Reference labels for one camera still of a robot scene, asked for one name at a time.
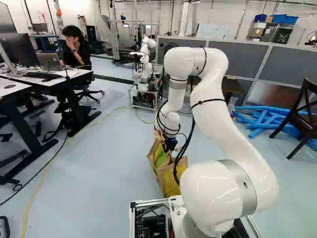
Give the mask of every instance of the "caster wheel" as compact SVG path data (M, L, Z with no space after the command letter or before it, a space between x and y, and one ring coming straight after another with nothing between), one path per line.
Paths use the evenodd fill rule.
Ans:
M26 152L25 154L22 155L22 158L23 159L26 159L30 156L30 153L29 152Z
M20 184L20 183L12 185L12 190L15 192L21 190L21 188L22 188L22 184Z

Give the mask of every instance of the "black shirt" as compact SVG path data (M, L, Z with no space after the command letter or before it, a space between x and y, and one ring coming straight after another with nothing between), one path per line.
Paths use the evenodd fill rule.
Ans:
M90 61L90 48L86 42L80 43L77 53L80 55L81 60L86 64L91 65ZM71 51L70 47L66 46L64 52L64 62L66 65L70 66L80 66L80 63L76 59L74 53Z

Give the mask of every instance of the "blue bin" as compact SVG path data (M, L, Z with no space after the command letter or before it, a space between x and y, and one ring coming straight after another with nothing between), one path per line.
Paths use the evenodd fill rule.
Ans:
M285 23L287 14L281 14L281 15L272 15L273 21L272 23Z
M256 17L254 18L254 22L265 22L266 19L266 14L260 14L260 15L256 15Z
M295 25L298 16L287 16L285 20L285 24Z

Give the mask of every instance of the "cardboard box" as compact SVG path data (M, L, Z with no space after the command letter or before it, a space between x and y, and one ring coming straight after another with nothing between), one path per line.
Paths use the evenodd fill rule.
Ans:
M265 28L266 28L266 23L263 23L263 22L254 23L253 28L262 28L262 29L265 29Z
M263 28L253 28L251 36L260 37L263 34Z
M265 19L265 22L272 22L273 21L273 16L267 16Z

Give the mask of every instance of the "paper bag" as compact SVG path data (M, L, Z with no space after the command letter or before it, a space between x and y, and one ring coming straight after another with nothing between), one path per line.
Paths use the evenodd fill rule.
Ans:
M172 157L171 153L167 152L166 154L167 159L165 160L165 163L166 163L165 166L161 166L160 168L156 168L155 166L155 161L156 161L155 150L157 149L158 144L162 143L163 141L164 141L164 138L162 137L162 135L160 134L158 136L156 134L156 139L147 155L147 158L153 170L154 176L158 182L162 195L164 197L180 195L179 186L177 185L173 175L175 158ZM188 167L188 158L187 156L185 156L177 164L178 179L180 179L181 175L187 169L187 167Z

